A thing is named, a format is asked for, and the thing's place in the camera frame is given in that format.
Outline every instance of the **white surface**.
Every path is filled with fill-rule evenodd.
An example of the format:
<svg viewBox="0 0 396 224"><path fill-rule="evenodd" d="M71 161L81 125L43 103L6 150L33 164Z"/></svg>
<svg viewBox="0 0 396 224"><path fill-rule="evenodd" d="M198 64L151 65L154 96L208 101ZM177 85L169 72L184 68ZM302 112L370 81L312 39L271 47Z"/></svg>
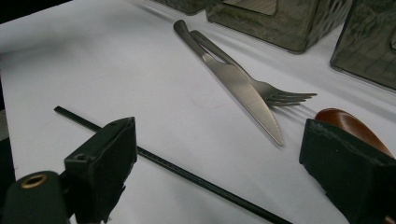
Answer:
<svg viewBox="0 0 396 224"><path fill-rule="evenodd" d="M253 77L317 92L276 108L279 147L174 33L185 20ZM341 27L303 55L150 1L80 0L0 25L0 68L16 175L60 173L92 133L53 112L105 125L136 118L138 145L297 224L347 223L299 164L304 123L337 107L396 154L396 94L332 70ZM267 223L138 158L110 223Z"/></svg>

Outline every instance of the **knife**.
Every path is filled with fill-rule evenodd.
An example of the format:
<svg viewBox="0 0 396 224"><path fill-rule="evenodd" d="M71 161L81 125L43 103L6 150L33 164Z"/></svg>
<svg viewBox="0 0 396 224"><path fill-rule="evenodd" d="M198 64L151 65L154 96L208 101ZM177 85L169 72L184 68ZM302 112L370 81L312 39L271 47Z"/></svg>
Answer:
<svg viewBox="0 0 396 224"><path fill-rule="evenodd" d="M191 36L186 22L177 21L174 24L176 33L198 55L206 66L216 75L227 90L241 105L257 120L272 138L283 146L283 137L276 120L268 105L256 92L248 79L231 63L221 63L199 45Z"/></svg>

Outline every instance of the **fork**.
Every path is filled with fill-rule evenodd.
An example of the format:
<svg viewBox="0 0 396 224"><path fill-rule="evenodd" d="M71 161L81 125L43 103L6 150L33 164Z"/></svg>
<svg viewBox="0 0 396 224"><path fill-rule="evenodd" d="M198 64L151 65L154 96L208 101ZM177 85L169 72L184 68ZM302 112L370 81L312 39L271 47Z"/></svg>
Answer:
<svg viewBox="0 0 396 224"><path fill-rule="evenodd" d="M272 86L267 82L261 82L253 77L251 77L245 69L239 65L233 58L231 58L222 49L216 46L212 41L210 41L206 36L201 34L199 31L190 32L195 41L197 41L204 48L208 49L214 55L222 59L224 62L231 63L235 65L247 78L253 88L262 97L265 103L271 106L291 106L299 105L307 99L316 96L316 93L296 93L289 91L282 91Z"/></svg>

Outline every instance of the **black rod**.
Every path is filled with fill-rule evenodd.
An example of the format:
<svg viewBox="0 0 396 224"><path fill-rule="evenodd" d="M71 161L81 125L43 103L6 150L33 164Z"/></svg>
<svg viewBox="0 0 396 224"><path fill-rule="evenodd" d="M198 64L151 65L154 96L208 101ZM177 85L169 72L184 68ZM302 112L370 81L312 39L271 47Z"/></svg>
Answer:
<svg viewBox="0 0 396 224"><path fill-rule="evenodd" d="M74 122L81 124L84 127L89 128L90 130L94 131L94 132L98 132L101 128L89 121L87 121L86 119L60 107L57 106L54 109L57 113L59 113L60 115L63 115L71 120L73 120ZM171 171L172 173L179 175L189 181L191 181L192 183L201 186L204 189L207 189L217 195L219 195L220 197L235 203L245 209L247 209L248 211L250 211L251 213L256 214L259 217L262 217L264 219L267 219L268 221L271 221L272 223L275 224L291 224L290 222L288 222L287 220L283 219L282 217L279 217L273 213L270 213L269 211L259 207L258 205L254 204L254 203L250 203L247 200L232 194L231 192L222 189L221 187L218 187L204 179L202 179L201 177L194 175L176 165L174 165L173 163L166 161L164 159L162 159L159 156L156 156L154 154L152 154L151 152L148 152L147 150L143 149L142 147L137 147L137 154L146 158L149 161L153 161L154 163L160 165L161 167Z"/></svg>

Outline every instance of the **brass hole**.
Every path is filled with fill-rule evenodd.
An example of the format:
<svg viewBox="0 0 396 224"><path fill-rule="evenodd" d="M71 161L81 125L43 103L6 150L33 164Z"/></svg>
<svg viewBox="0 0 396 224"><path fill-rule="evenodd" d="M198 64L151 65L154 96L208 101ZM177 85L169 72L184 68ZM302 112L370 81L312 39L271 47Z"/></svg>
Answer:
<svg viewBox="0 0 396 224"><path fill-rule="evenodd" d="M23 189L32 189L40 186L47 180L46 175L32 175L21 183Z"/></svg>

